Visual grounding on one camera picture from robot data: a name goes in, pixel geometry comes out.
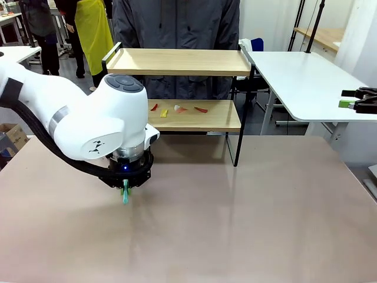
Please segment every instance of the black pole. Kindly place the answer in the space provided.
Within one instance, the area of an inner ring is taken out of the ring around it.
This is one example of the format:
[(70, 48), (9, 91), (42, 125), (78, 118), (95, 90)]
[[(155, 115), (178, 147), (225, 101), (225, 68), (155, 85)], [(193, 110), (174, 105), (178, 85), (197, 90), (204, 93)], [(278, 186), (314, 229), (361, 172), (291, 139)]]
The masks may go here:
[(319, 21), (320, 21), (320, 18), (322, 16), (322, 11), (323, 11), (324, 7), (325, 7), (325, 0), (322, 0), (322, 2), (319, 5), (318, 15), (317, 15), (316, 23), (314, 24), (314, 27), (313, 27), (312, 36), (310, 37), (309, 45), (307, 46), (307, 50), (305, 51), (305, 53), (310, 53), (310, 50), (312, 49), (314, 37), (316, 36)]
[(33, 36), (31, 34), (31, 31), (30, 31), (28, 19), (26, 18), (24, 3), (22, 1), (19, 1), (18, 3), (19, 3), (19, 8), (21, 10), (21, 14), (22, 14), (22, 22), (24, 22), (24, 27), (25, 27), (24, 33), (25, 33), (26, 37), (28, 38), (30, 46), (35, 47)]
[[(305, 0), (301, 0), (300, 5), (299, 5), (299, 10), (297, 11), (297, 16), (296, 16), (294, 28), (297, 28), (300, 25), (301, 16), (302, 16), (302, 12), (304, 10), (304, 7), (305, 7)], [(296, 34), (297, 34), (297, 32), (295, 30), (293, 30), (292, 36), (290, 37), (288, 51), (292, 51), (293, 44), (295, 43), (295, 39), (296, 39)]]

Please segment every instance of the cardboard box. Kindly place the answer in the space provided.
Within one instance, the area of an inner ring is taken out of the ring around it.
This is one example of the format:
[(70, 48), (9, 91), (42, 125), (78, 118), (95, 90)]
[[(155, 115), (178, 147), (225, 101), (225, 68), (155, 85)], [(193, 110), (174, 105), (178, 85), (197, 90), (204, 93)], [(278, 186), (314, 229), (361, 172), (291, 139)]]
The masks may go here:
[(13, 157), (28, 142), (25, 132), (19, 124), (0, 125), (0, 154)]

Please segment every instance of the black pants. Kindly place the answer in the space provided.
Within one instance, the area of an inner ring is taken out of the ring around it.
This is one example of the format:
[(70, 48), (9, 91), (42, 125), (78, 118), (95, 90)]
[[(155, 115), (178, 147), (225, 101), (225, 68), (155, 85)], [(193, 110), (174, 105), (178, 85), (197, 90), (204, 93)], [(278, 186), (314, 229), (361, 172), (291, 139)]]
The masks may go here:
[(59, 75), (59, 54), (56, 44), (47, 44), (44, 37), (33, 34), (42, 48), (42, 69), (44, 74)]
[(85, 73), (84, 68), (84, 52), (82, 51), (80, 38), (78, 37), (76, 25), (74, 25), (75, 32), (71, 33), (68, 31), (68, 36), (71, 41), (72, 50), (75, 54), (77, 71), (76, 75), (83, 75)]
[(101, 71), (99, 74), (97, 75), (92, 75), (92, 79), (93, 79), (93, 84), (95, 87), (98, 87), (102, 78), (105, 76), (105, 73), (103, 71)]

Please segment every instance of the green object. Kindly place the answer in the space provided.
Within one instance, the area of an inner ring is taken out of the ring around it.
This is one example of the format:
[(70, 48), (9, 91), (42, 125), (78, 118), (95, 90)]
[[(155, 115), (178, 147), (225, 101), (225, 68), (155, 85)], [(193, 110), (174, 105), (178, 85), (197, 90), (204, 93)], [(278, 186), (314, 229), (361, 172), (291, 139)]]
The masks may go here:
[(354, 103), (353, 100), (341, 100), (339, 102), (339, 108), (348, 108), (348, 106), (351, 104), (351, 103)]
[(128, 203), (128, 180), (123, 180), (123, 204)]

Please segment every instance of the white pillar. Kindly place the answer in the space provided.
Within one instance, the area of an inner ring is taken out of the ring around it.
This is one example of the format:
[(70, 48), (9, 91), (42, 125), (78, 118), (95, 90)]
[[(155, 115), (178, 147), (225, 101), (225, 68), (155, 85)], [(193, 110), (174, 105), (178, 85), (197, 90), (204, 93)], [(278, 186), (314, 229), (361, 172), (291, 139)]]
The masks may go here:
[[(377, 87), (377, 0), (356, 0), (335, 64)], [(350, 123), (338, 150), (353, 165), (377, 163), (377, 123)]]

